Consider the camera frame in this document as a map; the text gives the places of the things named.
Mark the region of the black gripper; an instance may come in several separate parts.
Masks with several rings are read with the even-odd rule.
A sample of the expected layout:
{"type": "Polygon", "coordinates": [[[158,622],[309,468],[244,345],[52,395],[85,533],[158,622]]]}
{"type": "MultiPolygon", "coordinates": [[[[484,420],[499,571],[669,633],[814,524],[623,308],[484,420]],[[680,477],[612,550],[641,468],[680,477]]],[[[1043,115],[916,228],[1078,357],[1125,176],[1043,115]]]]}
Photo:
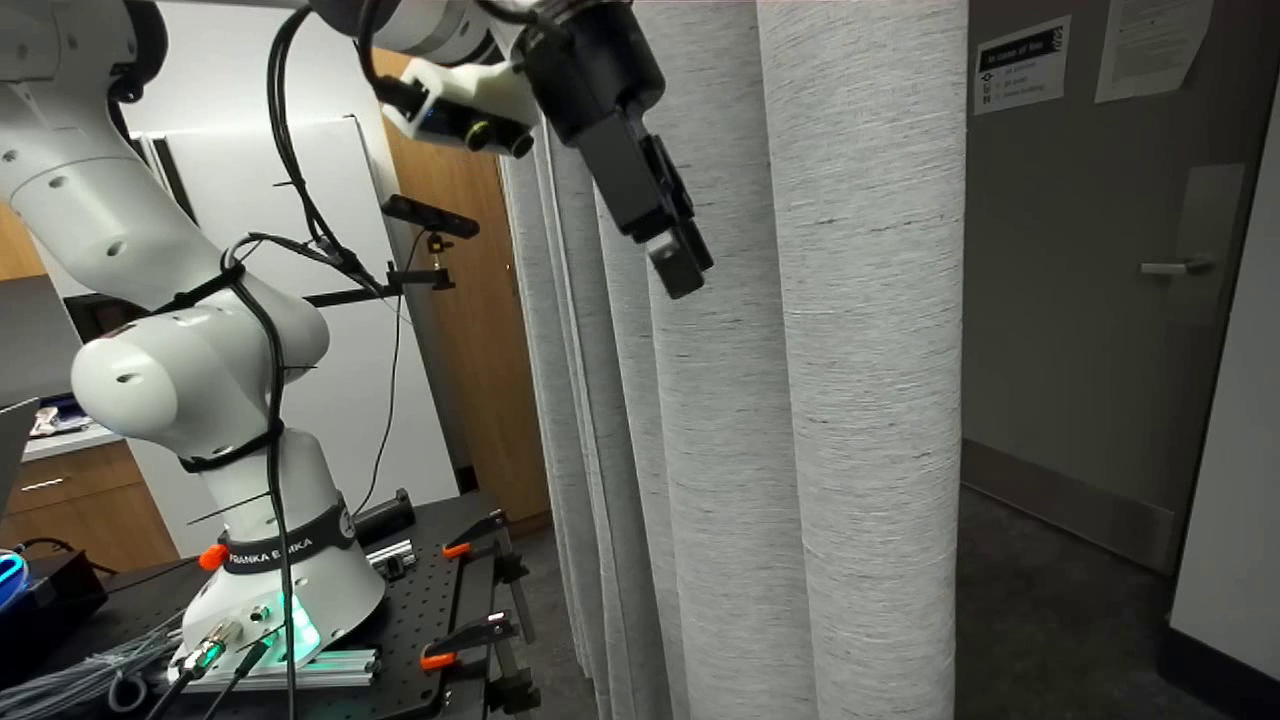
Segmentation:
{"type": "Polygon", "coordinates": [[[664,294],[695,294],[712,251],[669,148],[642,129],[664,71],[633,3],[567,0],[514,35],[514,64],[554,140],[578,152],[616,228],[642,243],[664,294]]]}

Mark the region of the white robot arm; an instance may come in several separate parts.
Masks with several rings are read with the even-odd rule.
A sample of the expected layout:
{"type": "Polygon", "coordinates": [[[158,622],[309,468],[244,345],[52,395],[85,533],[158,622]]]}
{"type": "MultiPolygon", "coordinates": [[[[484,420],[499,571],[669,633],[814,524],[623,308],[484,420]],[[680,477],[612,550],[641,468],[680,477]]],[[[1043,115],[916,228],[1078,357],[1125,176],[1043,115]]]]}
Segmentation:
{"type": "MultiPolygon", "coordinates": [[[[293,0],[286,19],[358,58],[398,52],[409,67],[372,91],[412,140],[520,157],[548,123],[664,288],[703,286],[690,197],[642,129],[664,71],[633,0],[293,0]]],[[[75,351],[79,408],[167,450],[224,503],[229,557],[184,609],[178,647],[313,659],[382,604],[319,442],[281,412],[327,325],[211,243],[118,135],[113,108],[162,52],[156,0],[0,0],[0,197],[67,277],[140,308],[75,351]]]]}

